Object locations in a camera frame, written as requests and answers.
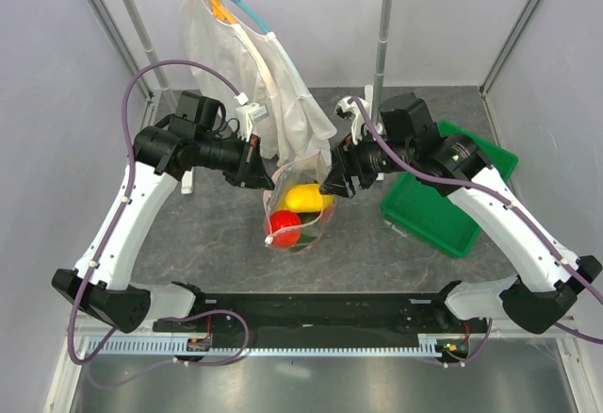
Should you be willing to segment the yellow toy mango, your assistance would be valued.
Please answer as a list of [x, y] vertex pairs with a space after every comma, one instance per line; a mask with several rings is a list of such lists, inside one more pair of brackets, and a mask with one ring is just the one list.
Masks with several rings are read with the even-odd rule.
[[319, 184], [300, 184], [288, 191], [286, 202], [295, 213], [321, 212], [334, 203], [333, 195], [323, 195]]

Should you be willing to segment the dark green toy avocado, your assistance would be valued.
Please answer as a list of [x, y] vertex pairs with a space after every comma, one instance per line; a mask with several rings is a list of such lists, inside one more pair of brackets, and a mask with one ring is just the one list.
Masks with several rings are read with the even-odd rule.
[[290, 248], [292, 253], [298, 253], [312, 246], [322, 233], [322, 212], [299, 213], [302, 227], [297, 242]]

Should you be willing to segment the clear zip top bag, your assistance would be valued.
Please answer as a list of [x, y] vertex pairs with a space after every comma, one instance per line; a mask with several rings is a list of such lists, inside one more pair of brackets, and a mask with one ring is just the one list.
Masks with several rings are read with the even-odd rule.
[[277, 169], [272, 177], [274, 189], [263, 196], [267, 247], [301, 253], [318, 243], [335, 209], [335, 197], [320, 192], [328, 171], [322, 153]]

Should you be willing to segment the red toy tomato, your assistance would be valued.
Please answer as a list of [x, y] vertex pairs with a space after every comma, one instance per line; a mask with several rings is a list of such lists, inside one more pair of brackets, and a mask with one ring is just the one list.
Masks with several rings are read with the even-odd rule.
[[289, 210], [278, 210], [269, 216], [268, 245], [277, 248], [292, 248], [300, 237], [302, 225], [301, 217]]

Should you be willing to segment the yellow toy banana bunch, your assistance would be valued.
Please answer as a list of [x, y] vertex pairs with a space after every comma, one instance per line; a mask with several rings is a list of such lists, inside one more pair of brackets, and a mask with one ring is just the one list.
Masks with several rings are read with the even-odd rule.
[[288, 191], [279, 196], [279, 199], [274, 208], [275, 211], [290, 210], [290, 208], [288, 207], [287, 202], [286, 202], [287, 196], [288, 196]]

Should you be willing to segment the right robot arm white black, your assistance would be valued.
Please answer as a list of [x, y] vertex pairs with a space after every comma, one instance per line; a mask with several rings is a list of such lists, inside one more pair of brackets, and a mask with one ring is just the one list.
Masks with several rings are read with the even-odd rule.
[[424, 100], [412, 93], [383, 103], [377, 128], [365, 100], [341, 99], [336, 114], [351, 121], [349, 135], [331, 150], [321, 182], [324, 194], [351, 198], [381, 173], [405, 172], [468, 215], [513, 264], [514, 276], [482, 283], [451, 282], [432, 307], [433, 324], [453, 331], [464, 321], [508, 318], [542, 334], [558, 325], [587, 290], [602, 298], [594, 281], [602, 264], [566, 248], [509, 191], [498, 169], [474, 139], [444, 136]]

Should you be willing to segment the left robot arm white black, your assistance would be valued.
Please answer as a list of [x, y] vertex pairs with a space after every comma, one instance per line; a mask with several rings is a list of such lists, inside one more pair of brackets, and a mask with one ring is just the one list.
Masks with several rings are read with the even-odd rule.
[[199, 291], [184, 283], [135, 286], [132, 271], [140, 247], [166, 199], [186, 172], [201, 167], [221, 172], [235, 187], [273, 190], [260, 156], [254, 125], [268, 118], [265, 107], [238, 107], [239, 130], [223, 137], [214, 127], [224, 105], [185, 92], [177, 111], [138, 132], [134, 159], [125, 169], [118, 195], [89, 249], [71, 270], [59, 269], [52, 285], [74, 307], [123, 332], [146, 320], [174, 320], [187, 331], [204, 326]]

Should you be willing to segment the green plastic tray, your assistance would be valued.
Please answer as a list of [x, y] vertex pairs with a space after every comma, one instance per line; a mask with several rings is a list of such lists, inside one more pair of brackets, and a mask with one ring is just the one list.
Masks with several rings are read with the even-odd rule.
[[[463, 134], [473, 139], [502, 179], [508, 181], [511, 178], [519, 162], [517, 155], [449, 121], [439, 122], [438, 129], [443, 136]], [[467, 256], [481, 233], [480, 227], [466, 213], [409, 173], [402, 173], [385, 195], [381, 211], [395, 226], [452, 257]]]

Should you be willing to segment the white garment on hanger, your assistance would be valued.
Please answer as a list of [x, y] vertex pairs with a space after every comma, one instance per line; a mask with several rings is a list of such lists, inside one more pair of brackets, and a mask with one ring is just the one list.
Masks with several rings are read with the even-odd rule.
[[331, 163], [336, 128], [309, 92], [272, 32], [260, 34], [235, 18], [221, 20], [209, 0], [183, 0], [190, 60], [219, 72], [267, 114], [253, 124], [264, 158], [283, 165], [321, 154]]

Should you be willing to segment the teal clothes hanger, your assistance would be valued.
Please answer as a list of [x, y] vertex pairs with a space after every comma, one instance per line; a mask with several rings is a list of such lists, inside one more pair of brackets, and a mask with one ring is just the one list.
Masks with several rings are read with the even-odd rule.
[[264, 33], [264, 35], [269, 39], [275, 39], [275, 33], [271, 30], [271, 28], [267, 25], [267, 23], [243, 0], [229, 0], [231, 3], [235, 4], [239, 9], [241, 9], [254, 23], [255, 25]]

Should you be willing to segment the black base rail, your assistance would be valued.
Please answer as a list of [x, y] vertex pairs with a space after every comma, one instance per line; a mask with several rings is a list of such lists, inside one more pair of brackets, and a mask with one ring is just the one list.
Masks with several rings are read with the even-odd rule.
[[211, 334], [218, 348], [238, 348], [248, 324], [250, 349], [327, 350], [416, 347], [420, 335], [476, 336], [485, 319], [462, 322], [444, 311], [435, 293], [204, 293], [194, 289], [190, 317], [214, 309], [210, 320], [160, 319], [157, 333]]

